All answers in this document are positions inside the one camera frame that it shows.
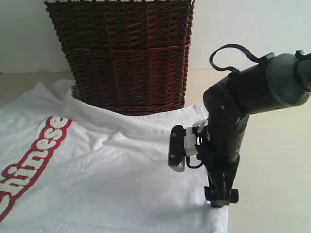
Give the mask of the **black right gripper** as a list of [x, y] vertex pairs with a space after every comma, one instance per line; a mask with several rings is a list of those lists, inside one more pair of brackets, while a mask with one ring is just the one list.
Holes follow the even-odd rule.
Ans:
[[[168, 166], [175, 172], [185, 170], [185, 129], [181, 125], [172, 128], [169, 140]], [[241, 138], [233, 136], [231, 139], [220, 141], [218, 154], [214, 144], [206, 136], [198, 137], [197, 149], [199, 158], [207, 171], [209, 186], [204, 187], [205, 198], [212, 207], [222, 208], [231, 203], [238, 203], [239, 191], [233, 189], [233, 183], [240, 162]]]

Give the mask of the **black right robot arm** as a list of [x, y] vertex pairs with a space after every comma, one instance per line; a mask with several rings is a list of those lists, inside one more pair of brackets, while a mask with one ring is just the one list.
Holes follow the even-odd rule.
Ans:
[[206, 120], [189, 128], [172, 128], [168, 165], [183, 172], [190, 167], [190, 157], [196, 156], [207, 171], [206, 200], [216, 208], [237, 203], [239, 192], [232, 185], [249, 117], [303, 105], [310, 96], [311, 56], [300, 50], [270, 53], [248, 69], [232, 69], [204, 92]]

